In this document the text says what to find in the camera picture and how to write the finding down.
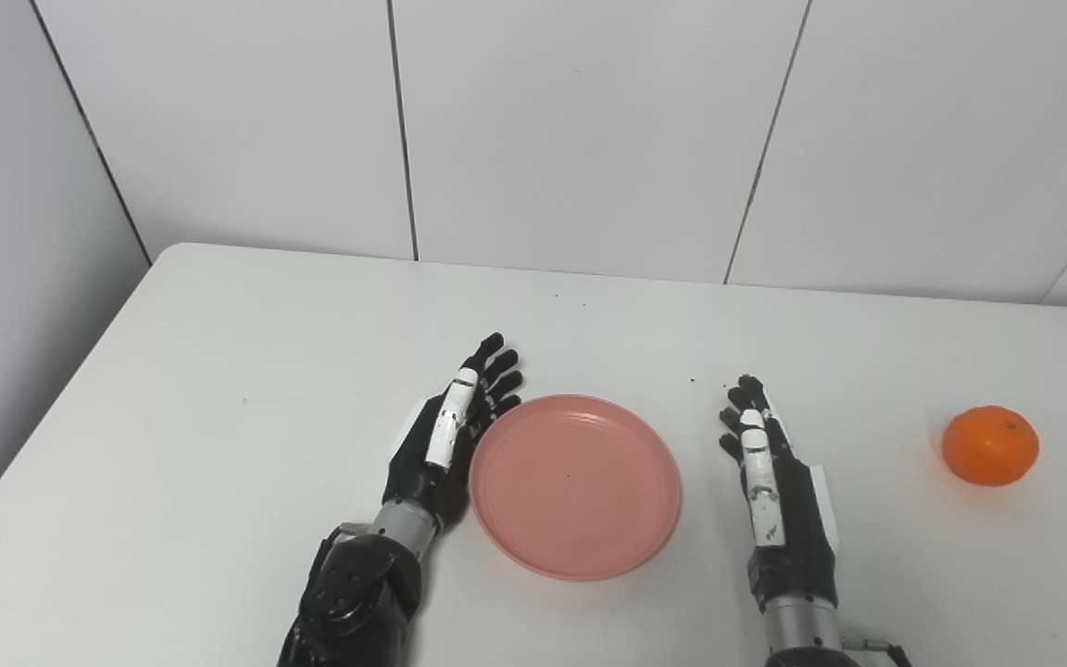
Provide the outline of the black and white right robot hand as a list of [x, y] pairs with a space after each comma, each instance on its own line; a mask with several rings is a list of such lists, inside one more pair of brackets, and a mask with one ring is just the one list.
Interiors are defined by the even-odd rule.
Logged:
[[719, 444], [738, 466], [754, 547], [748, 565], [759, 610], [778, 597], [837, 607], [835, 549], [826, 531], [816, 476], [793, 452], [765, 384], [745, 374], [728, 390]]

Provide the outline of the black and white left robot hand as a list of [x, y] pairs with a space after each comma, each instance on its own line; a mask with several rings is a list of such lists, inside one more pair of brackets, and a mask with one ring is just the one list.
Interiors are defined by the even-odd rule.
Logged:
[[469, 506], [471, 461], [483, 435], [521, 404], [520, 354], [499, 331], [485, 337], [444, 392], [418, 404], [391, 459], [383, 502], [414, 503], [437, 531]]

